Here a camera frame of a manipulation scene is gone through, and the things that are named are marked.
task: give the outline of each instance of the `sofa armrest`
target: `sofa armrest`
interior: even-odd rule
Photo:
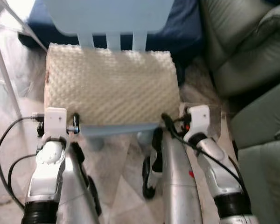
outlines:
[[[270,35],[280,32],[280,5],[271,9],[238,47],[240,51],[251,50],[261,45]]]
[[[263,0],[201,0],[223,48],[232,52],[273,8]]]
[[[280,141],[239,150],[252,212],[260,224],[280,224]]]

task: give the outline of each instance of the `light blue chair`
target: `light blue chair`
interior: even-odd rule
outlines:
[[[94,34],[106,34],[107,47],[120,50],[120,34],[133,33],[133,50],[145,51],[147,34],[165,25],[174,0],[44,0],[56,28],[77,35],[82,48],[94,48]],[[81,126],[81,133],[102,147],[101,136],[136,133],[140,144],[149,144],[158,124]]]

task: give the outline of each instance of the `blue cushion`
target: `blue cushion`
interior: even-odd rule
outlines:
[[[78,44],[76,36],[65,36],[56,29],[42,0],[35,1],[27,24],[45,46],[51,42]],[[19,35],[19,39],[28,47],[37,46],[27,36]],[[132,35],[122,35],[121,49],[131,49],[132,39]],[[93,40],[95,47],[107,47],[104,35],[95,35]],[[146,50],[168,50],[175,58],[186,63],[201,52],[203,43],[197,0],[175,0],[165,27],[147,36]]]

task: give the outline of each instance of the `sofa cushion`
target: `sofa cushion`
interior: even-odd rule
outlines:
[[[260,224],[280,224],[280,141],[240,149],[239,165]]]
[[[201,0],[224,50],[233,52],[272,8],[261,0]]]
[[[280,5],[270,10],[259,25],[240,44],[238,50],[251,50],[261,45],[270,35],[280,32]]]
[[[214,81],[218,93],[232,97],[280,81],[280,32],[263,44],[231,56],[217,71]]]
[[[244,148],[274,141],[280,130],[280,84],[253,101],[231,120],[231,133]]]

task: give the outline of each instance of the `silver metal casing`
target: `silver metal casing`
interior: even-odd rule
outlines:
[[[212,139],[208,138],[201,140],[197,144],[197,147],[202,148],[204,152],[220,161],[238,177],[233,164],[228,159],[227,153]],[[197,161],[204,172],[212,197],[242,192],[242,188],[237,180],[213,160],[203,154],[199,154]]]
[[[255,216],[231,216],[221,219],[220,224],[259,224]]]
[[[99,224],[93,197],[71,147],[66,151],[57,224]]]
[[[26,197],[27,202],[59,202],[62,173],[65,169],[65,151],[63,143],[48,141],[36,156],[36,168],[30,179]]]
[[[182,143],[163,134],[163,200],[165,224],[202,224],[197,186]]]

